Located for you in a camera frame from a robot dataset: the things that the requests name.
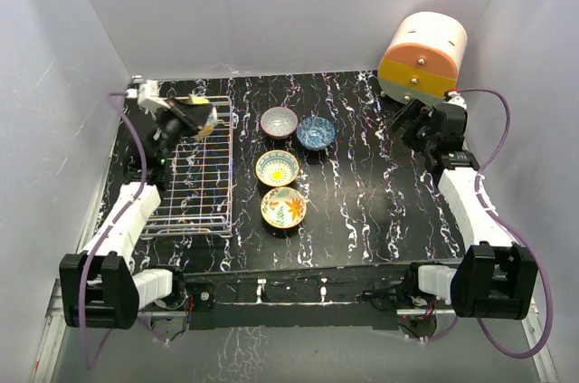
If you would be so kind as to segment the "orange blue swirl bowl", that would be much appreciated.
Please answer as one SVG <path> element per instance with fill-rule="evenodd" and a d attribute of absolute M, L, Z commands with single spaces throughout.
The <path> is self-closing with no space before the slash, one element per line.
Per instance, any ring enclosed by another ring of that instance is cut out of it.
<path fill-rule="evenodd" d="M 197 140 L 201 140 L 201 139 L 205 138 L 206 136 L 210 135 L 213 132 L 215 126 L 218 124 L 217 109 L 205 97 L 195 96 L 194 94 L 191 94 L 189 96 L 189 99 L 193 105 L 210 105 L 212 107 L 210 113 L 207 116 L 207 120 L 206 120 L 204 126 L 199 130 L 199 132 L 195 136 L 195 138 Z"/>

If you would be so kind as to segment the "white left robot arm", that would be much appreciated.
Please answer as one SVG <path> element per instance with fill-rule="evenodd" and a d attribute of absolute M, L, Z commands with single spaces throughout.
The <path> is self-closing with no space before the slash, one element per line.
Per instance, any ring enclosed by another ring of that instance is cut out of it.
<path fill-rule="evenodd" d="M 211 101 L 191 94 L 163 98 L 155 81 L 126 90 L 151 113 L 152 129 L 139 133 L 126 113 L 120 115 L 131 135 L 117 201 L 98 232 L 60 266 L 62 310 L 68 326 L 122 329 L 153 302 L 175 310 L 185 303 L 186 287 L 174 270 L 153 268 L 133 274 L 129 263 L 149 218 L 162 202 L 170 180 L 169 159 L 182 139 L 200 141 L 218 123 Z"/>

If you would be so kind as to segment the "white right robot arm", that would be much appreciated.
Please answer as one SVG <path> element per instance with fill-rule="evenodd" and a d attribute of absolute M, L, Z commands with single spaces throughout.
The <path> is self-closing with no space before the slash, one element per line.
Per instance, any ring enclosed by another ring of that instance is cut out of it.
<path fill-rule="evenodd" d="M 388 131 L 401 131 L 404 145 L 424 157 L 465 247 L 457 267 L 412 263 L 403 297 L 416 308 L 436 298 L 462 318 L 522 320 L 530 307 L 537 263 L 495 218 L 479 163 L 463 147 L 467 118 L 459 97 L 433 106 L 412 99 L 388 124 Z"/>

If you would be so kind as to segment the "orange flower leaf bowl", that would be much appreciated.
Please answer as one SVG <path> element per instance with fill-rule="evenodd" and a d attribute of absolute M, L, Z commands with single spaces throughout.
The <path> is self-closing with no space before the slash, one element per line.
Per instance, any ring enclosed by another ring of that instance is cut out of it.
<path fill-rule="evenodd" d="M 261 216 L 268 225 L 290 229 L 307 213 L 306 198 L 291 187 L 274 187 L 261 200 Z"/>

